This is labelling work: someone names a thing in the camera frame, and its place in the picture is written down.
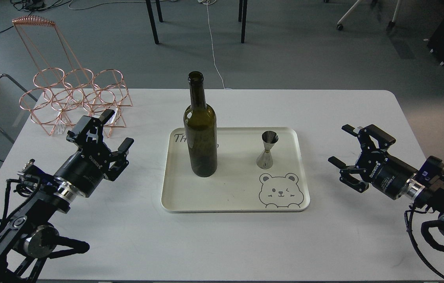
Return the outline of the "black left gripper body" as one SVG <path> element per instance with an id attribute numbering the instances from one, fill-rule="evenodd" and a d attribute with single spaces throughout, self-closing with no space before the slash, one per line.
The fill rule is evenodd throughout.
<path id="1" fill-rule="evenodd" d="M 58 182 L 67 182 L 78 190 L 83 197 L 90 197 L 95 188 L 106 179 L 109 168 L 107 158 L 111 151 L 102 145 L 78 147 L 65 163 L 55 172 Z"/>

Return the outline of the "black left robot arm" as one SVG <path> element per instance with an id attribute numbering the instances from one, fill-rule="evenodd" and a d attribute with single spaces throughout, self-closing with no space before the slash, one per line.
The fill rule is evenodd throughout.
<path id="1" fill-rule="evenodd" d="M 97 117 L 82 116 L 66 136 L 77 151 L 54 175 L 29 161 L 19 179 L 8 179 L 0 221 L 0 283 L 35 283 L 48 259 L 85 253 L 90 245 L 60 236 L 49 220 L 57 211 L 67 213 L 77 197 L 90 197 L 103 179 L 114 181 L 129 164 L 126 138 L 112 152 L 103 141 L 104 125 L 115 111 Z"/>

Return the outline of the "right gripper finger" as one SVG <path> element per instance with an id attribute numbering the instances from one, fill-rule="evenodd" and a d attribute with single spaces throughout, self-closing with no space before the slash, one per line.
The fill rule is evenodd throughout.
<path id="1" fill-rule="evenodd" d="M 358 138 L 361 147 L 360 156 L 369 156 L 370 154 L 389 156 L 387 150 L 396 142 L 394 137 L 374 124 L 357 128 L 345 124 L 342 126 L 342 130 Z"/>
<path id="2" fill-rule="evenodd" d="M 350 188 L 360 193 L 363 193 L 368 189 L 369 184 L 367 182 L 358 180 L 352 176 L 353 174 L 361 176 L 363 173 L 366 172 L 366 169 L 359 168 L 356 165 L 346 165 L 335 156 L 329 157 L 328 162 L 340 169 L 339 180 L 342 183 L 348 185 Z"/>

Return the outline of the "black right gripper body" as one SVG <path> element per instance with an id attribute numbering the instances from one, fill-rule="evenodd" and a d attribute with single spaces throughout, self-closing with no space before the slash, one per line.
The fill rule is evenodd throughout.
<path id="1" fill-rule="evenodd" d="M 393 200 L 403 195 L 407 181 L 418 172 L 416 168 L 385 152 L 361 153 L 358 168 L 365 170 L 360 173 L 363 181 L 372 184 Z"/>

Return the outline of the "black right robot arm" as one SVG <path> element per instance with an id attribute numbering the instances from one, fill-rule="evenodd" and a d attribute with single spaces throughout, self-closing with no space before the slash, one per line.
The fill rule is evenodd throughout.
<path id="1" fill-rule="evenodd" d="M 361 154 L 354 165 L 346 165 L 335 156 L 328 161 L 340 170 L 340 181 L 360 193 L 369 185 L 387 197 L 396 200 L 407 196 L 412 203 L 404 213 L 406 231 L 412 246 L 423 263 L 444 279 L 418 248 L 412 230 L 415 213 L 438 212 L 437 220 L 421 224 L 424 240 L 434 249 L 444 252 L 444 164 L 441 159 L 429 156 L 420 169 L 415 169 L 387 151 L 396 139 L 374 124 L 367 127 L 343 125 L 342 130 L 355 136 Z"/>

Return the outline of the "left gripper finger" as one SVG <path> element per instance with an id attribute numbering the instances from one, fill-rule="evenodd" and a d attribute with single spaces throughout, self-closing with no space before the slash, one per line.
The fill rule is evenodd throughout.
<path id="1" fill-rule="evenodd" d="M 106 179 L 109 181 L 115 181 L 121 173 L 127 168 L 129 161 L 127 156 L 129 148 L 134 143 L 134 139 L 125 138 L 121 145 L 115 152 L 111 152 L 107 158 L 107 164 L 109 168 L 106 170 Z"/>
<path id="2" fill-rule="evenodd" d="M 83 115 L 73 129 L 68 131 L 66 140 L 78 147 L 102 145 L 104 125 L 114 114 L 114 110 L 106 109 L 99 118 Z"/>

